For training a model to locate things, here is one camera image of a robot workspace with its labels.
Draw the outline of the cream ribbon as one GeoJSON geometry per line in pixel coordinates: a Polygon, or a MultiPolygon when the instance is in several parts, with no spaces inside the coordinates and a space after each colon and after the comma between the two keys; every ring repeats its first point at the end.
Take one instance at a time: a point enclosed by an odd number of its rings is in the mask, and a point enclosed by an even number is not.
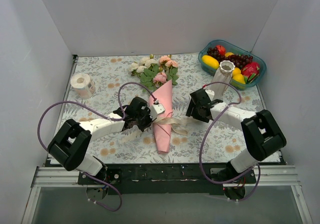
{"type": "MultiPolygon", "coordinates": [[[[192,117],[186,117],[183,119],[178,119],[174,117],[158,117],[153,124],[156,124],[158,126],[162,125],[169,125],[170,128],[176,132],[177,134],[186,136],[188,134],[188,131],[185,128],[182,128],[181,126],[186,126],[191,123],[199,122],[198,120],[192,118],[192,117]]],[[[134,140],[138,136],[140,136],[143,132],[141,130],[136,130],[133,133],[129,134],[126,137],[123,137],[121,139],[121,143],[126,143],[134,140]]]]}

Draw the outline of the pink wrapping paper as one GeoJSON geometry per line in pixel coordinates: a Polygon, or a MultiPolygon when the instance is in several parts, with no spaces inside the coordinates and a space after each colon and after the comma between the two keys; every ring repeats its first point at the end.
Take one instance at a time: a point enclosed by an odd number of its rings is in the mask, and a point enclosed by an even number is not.
{"type": "Polygon", "coordinates": [[[166,154],[170,150],[171,140],[171,125],[165,122],[173,115],[173,84],[169,80],[161,87],[159,87],[153,96],[163,105],[165,112],[160,114],[156,121],[153,122],[153,134],[156,143],[157,152],[159,154],[166,154]]]}

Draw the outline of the artificial flower bouquet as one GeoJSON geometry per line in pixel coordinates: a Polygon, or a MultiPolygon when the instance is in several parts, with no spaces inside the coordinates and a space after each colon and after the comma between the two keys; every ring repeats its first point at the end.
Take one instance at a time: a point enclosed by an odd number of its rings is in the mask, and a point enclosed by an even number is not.
{"type": "Polygon", "coordinates": [[[142,85],[150,91],[155,91],[169,81],[177,85],[179,64],[171,55],[163,55],[155,59],[153,54],[143,57],[140,61],[130,64],[128,71],[131,76],[137,76],[142,85]]]}

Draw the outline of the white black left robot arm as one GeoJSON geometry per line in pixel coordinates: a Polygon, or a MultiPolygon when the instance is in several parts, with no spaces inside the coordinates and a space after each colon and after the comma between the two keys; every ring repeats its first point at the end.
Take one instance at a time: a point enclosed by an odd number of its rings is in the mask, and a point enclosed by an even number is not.
{"type": "Polygon", "coordinates": [[[156,118],[157,114],[148,102],[135,97],[129,105],[121,106],[103,118],[81,122],[68,119],[49,143],[47,150],[67,171],[82,171],[95,184],[101,184],[107,178],[107,166],[87,153],[90,142],[134,126],[144,131],[156,118]]]}

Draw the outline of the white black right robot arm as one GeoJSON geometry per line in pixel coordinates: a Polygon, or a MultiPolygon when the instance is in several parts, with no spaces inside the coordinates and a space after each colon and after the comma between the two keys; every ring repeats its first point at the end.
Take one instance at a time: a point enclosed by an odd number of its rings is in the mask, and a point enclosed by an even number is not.
{"type": "Polygon", "coordinates": [[[259,112],[235,107],[215,98],[210,89],[198,89],[190,94],[187,117],[205,123],[216,121],[242,131],[246,148],[227,162],[226,167],[205,178],[213,184],[237,183],[259,162],[285,147],[287,140],[270,111],[259,112]]]}

